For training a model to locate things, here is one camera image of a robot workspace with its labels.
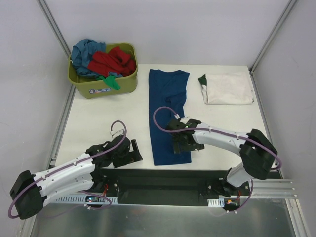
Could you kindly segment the dark blue printed t-shirt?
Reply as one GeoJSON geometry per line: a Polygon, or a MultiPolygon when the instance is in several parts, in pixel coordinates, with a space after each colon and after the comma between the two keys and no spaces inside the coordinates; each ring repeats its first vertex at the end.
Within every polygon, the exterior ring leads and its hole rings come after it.
{"type": "Polygon", "coordinates": [[[183,106],[187,99],[186,86],[189,73],[181,70],[164,72],[149,71],[149,128],[154,165],[178,165],[191,163],[191,153],[175,154],[172,136],[161,131],[175,118],[184,116],[183,106]]]}

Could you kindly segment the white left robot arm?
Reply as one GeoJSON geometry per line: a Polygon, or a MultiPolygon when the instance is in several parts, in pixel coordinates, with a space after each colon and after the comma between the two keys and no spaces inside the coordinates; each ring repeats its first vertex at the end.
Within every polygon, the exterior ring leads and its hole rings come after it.
{"type": "Polygon", "coordinates": [[[10,190],[9,218],[28,219],[58,198],[79,191],[99,192],[106,182],[102,169],[118,168],[142,161],[135,139],[120,135],[112,141],[93,145],[79,157],[54,168],[32,174],[19,174],[10,190]]]}

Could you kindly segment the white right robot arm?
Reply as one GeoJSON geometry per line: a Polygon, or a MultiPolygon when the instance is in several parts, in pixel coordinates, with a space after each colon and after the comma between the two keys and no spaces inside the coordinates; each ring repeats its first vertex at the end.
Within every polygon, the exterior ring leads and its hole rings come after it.
{"type": "Polygon", "coordinates": [[[231,132],[196,119],[184,122],[173,119],[166,126],[172,136],[174,152],[190,152],[204,149],[205,145],[227,150],[238,155],[241,163],[230,168],[225,177],[212,184],[213,192],[230,197],[242,184],[255,178],[265,180],[272,170],[277,151],[267,137],[258,129],[249,133],[231,132]]]}

